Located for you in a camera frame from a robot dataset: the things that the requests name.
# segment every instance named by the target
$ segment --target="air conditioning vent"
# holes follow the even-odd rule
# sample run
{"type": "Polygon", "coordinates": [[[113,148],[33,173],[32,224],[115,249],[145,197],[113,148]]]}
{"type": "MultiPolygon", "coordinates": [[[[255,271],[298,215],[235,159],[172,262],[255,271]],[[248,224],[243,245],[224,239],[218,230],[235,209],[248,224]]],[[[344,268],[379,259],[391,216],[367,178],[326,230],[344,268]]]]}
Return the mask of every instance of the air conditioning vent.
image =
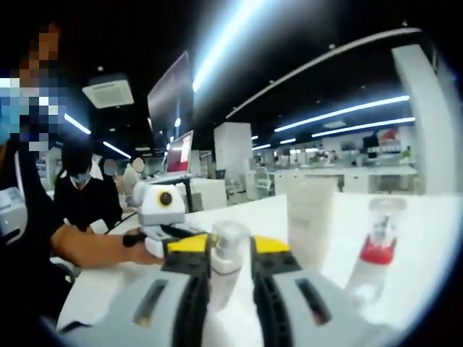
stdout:
{"type": "Polygon", "coordinates": [[[346,123],[344,123],[343,121],[333,121],[331,123],[326,123],[323,125],[325,128],[329,128],[329,129],[335,129],[335,128],[341,128],[341,127],[345,127],[346,126],[346,123]]]}
{"type": "Polygon", "coordinates": [[[134,103],[130,86],[126,80],[89,85],[82,91],[96,108],[108,108],[134,103]]]}

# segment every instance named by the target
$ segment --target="hair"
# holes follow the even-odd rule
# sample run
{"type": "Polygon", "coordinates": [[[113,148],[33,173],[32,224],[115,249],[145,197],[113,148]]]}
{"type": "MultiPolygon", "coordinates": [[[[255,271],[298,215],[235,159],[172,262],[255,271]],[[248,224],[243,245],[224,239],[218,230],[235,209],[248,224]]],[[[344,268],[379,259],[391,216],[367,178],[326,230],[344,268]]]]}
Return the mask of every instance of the hair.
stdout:
{"type": "Polygon", "coordinates": [[[54,7],[45,5],[40,9],[34,8],[33,11],[25,10],[23,7],[9,10],[10,13],[16,12],[21,15],[21,25],[14,23],[16,18],[9,20],[6,17],[0,24],[1,32],[6,33],[1,39],[0,75],[2,77],[9,77],[11,70],[19,69],[20,65],[27,61],[29,53],[38,46],[39,33],[47,33],[52,23],[55,27],[60,27],[58,9],[54,7]]]}
{"type": "Polygon", "coordinates": [[[61,161],[63,169],[70,176],[76,176],[88,171],[92,165],[93,146],[90,139],[72,139],[63,144],[61,161]]]}

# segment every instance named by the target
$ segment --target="black jacket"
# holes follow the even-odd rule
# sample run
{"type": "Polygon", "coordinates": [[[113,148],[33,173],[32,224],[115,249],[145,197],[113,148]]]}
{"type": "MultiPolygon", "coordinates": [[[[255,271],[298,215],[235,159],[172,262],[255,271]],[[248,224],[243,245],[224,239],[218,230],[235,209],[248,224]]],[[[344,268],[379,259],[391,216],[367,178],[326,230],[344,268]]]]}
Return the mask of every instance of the black jacket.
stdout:
{"type": "Polygon", "coordinates": [[[108,229],[122,218],[122,208],[116,184],[111,177],[101,173],[92,177],[82,190],[78,190],[69,175],[56,180],[54,202],[60,216],[81,231],[91,223],[103,220],[108,229]]]}

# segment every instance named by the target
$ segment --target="red bottle cap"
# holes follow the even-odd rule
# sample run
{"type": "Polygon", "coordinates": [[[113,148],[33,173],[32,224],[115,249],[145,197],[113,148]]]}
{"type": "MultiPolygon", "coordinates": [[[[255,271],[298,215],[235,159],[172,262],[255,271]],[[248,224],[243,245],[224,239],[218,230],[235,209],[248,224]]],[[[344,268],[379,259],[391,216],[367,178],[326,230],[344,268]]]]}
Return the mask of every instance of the red bottle cap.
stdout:
{"type": "Polygon", "coordinates": [[[360,259],[364,262],[377,265],[388,265],[391,264],[394,258],[395,242],[390,246],[381,246],[371,242],[370,237],[367,237],[367,241],[360,252],[360,259]]]}

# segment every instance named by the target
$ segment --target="plastic bottle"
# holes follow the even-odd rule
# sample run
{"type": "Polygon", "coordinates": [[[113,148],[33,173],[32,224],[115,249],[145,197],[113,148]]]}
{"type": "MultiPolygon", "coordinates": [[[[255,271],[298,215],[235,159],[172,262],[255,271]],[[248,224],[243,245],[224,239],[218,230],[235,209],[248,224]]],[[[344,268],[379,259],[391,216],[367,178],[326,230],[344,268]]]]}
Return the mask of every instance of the plastic bottle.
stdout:
{"type": "Polygon", "coordinates": [[[225,220],[214,223],[212,234],[215,241],[211,248],[208,311],[216,313],[226,307],[238,281],[243,264],[243,246],[249,244],[250,231],[241,223],[225,220]]]}
{"type": "Polygon", "coordinates": [[[399,217],[405,210],[402,198],[384,197],[370,201],[372,227],[365,237],[346,291],[354,306],[362,310],[381,297],[397,243],[399,217]]]}

